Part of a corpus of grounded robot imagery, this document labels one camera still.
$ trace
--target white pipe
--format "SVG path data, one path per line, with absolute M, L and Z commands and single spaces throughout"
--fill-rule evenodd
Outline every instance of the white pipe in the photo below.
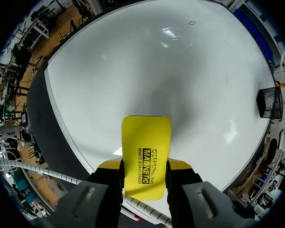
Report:
M 31 164 L 26 164 L 26 163 L 22 163 L 19 161 L 12 161 L 12 160 L 6 160 L 6 159 L 0 159 L 0 166 L 15 166 L 15 167 L 20 167 L 20 168 L 24 168 L 27 170 L 31 170 L 31 171 L 35 171 L 35 172 L 40 172 L 43 173 L 45 175 L 51 176 L 51 177 L 55 177 L 73 184 L 79 184 L 81 182 L 81 180 L 78 180 L 76 178 L 72 178 L 69 176 L 66 176 L 64 174 L 61 174 L 59 172 L 55 172 L 52 170 L 47 170 L 47 169 L 43 169 L 40 166 L 36 166 L 36 165 L 31 165 Z M 167 227 L 171 228 L 172 227 L 172 220 L 171 218 L 169 218 L 168 216 L 160 213 L 159 211 L 157 211 L 156 209 L 148 206 L 147 204 L 131 197 L 128 195 L 123 194 L 123 200 L 125 202 L 127 202 L 128 204 L 130 204 L 132 207 L 134 207 L 135 209 L 137 209 L 139 212 L 141 212 L 142 214 L 145 214 L 146 216 L 152 218 L 155 221 L 158 221 L 159 223 L 162 223 L 164 225 L 166 225 Z
M 155 210 L 154 208 L 150 207 L 149 205 L 131 197 L 128 195 L 123 194 L 123 200 L 130 204 L 132 207 L 140 211 L 141 213 L 147 215 L 148 217 L 152 218 L 159 223 L 164 224 L 167 227 L 172 227 L 172 220 L 168 216 L 160 213 L 159 211 Z
M 64 181 L 67 181 L 67 182 L 70 182 L 70 183 L 73 183 L 73 184 L 79 184 L 81 182 L 81 180 L 78 180 L 76 178 L 72 178 L 72 177 L 66 176 L 66 175 L 61 174 L 59 172 L 43 169 L 40 166 L 26 164 L 26 163 L 22 163 L 22 162 L 19 162 L 19 161 L 0 159 L 0 166 L 20 167 L 20 168 L 24 168 L 24 169 L 35 171 L 35 172 L 40 172 L 40 173 L 43 173 L 45 175 L 48 175 L 48 176 L 51 176 L 51 177 L 55 177 L 55 178 L 58 178 L 58 179 L 62 179 Z

